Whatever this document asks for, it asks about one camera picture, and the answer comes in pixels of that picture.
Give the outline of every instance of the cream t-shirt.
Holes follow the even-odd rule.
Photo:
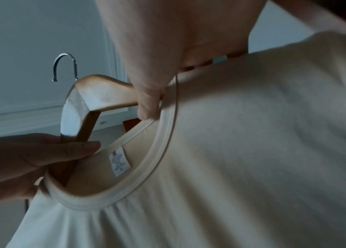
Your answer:
[[[7,247],[346,247],[346,36],[179,74]]]

